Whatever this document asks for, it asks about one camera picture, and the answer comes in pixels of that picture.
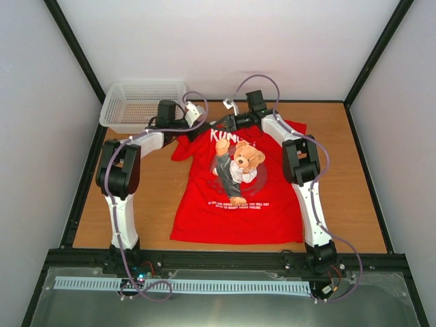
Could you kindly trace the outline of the red kungfu bear t-shirt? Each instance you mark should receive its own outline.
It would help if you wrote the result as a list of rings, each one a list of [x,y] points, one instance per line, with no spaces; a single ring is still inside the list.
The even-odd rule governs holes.
[[[282,172],[282,150],[253,126],[177,139],[172,160],[192,159],[170,234],[188,243],[302,243],[298,198]]]

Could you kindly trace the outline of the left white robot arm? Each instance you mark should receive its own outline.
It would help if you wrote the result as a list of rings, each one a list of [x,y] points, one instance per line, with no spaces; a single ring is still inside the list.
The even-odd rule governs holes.
[[[124,140],[104,142],[97,168],[96,184],[108,204],[112,226],[110,255],[127,274],[138,272],[142,265],[140,237],[134,219],[134,194],[140,183],[141,160],[169,145],[180,135],[193,135],[206,126],[209,105],[205,107],[184,101],[181,119],[173,117],[179,104],[161,100],[157,116],[141,133]]]

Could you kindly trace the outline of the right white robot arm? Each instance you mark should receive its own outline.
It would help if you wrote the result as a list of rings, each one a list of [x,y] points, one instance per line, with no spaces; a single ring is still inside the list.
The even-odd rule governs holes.
[[[337,259],[337,250],[328,231],[320,200],[322,175],[317,144],[313,136],[297,132],[277,112],[267,108],[260,90],[246,94],[249,111],[241,114],[233,99],[223,105],[233,114],[219,120],[225,131],[237,131],[257,125],[282,148],[283,175],[293,187],[305,228],[305,266],[309,274],[320,275]]]

